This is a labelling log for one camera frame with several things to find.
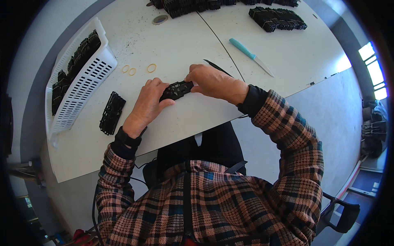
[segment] red object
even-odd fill
[[[72,239],[75,240],[75,242],[83,242],[83,241],[86,241],[89,237],[90,237],[89,234],[86,234],[81,229],[77,229],[74,232],[74,236],[72,237]],[[91,246],[92,244],[93,244],[93,241],[90,240],[89,242],[84,243],[82,246]]]
[[[191,240],[190,238],[186,238],[185,246],[197,246],[197,244],[193,242],[193,240]]]

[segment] zipper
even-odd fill
[[[183,239],[182,245],[185,243],[186,238],[190,238],[195,242],[193,233],[193,223],[191,220],[191,175],[190,175],[190,161],[187,164],[185,162],[187,173],[183,180]]]

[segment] checkered sleeve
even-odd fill
[[[105,243],[117,219],[134,203],[134,191],[130,176],[134,168],[133,160],[117,156],[110,145],[104,154],[103,166],[98,174],[96,205],[100,235]]]
[[[287,228],[310,244],[321,210],[322,143],[315,129],[273,90],[252,123],[281,151],[279,178],[269,192],[269,203]]]

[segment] left hand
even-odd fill
[[[175,104],[175,101],[172,99],[165,99],[159,102],[164,90],[169,85],[169,83],[163,83],[159,78],[154,78],[153,80],[148,80],[145,86],[141,88],[133,111],[123,124],[123,131],[129,137],[137,138],[165,107]]]

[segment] person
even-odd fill
[[[193,64],[185,81],[198,84],[191,92],[234,104],[269,134],[281,151],[279,178],[270,184],[247,176],[245,169],[226,173],[243,160],[226,123],[204,132],[199,147],[192,137],[160,149],[157,161],[165,166],[164,180],[135,201],[128,182],[141,133],[175,104],[171,99],[159,102],[169,84],[148,80],[119,130],[127,134],[129,145],[115,137],[99,172],[97,208],[104,244],[310,245],[323,193],[322,143],[314,128],[273,90],[247,85],[213,67]]]

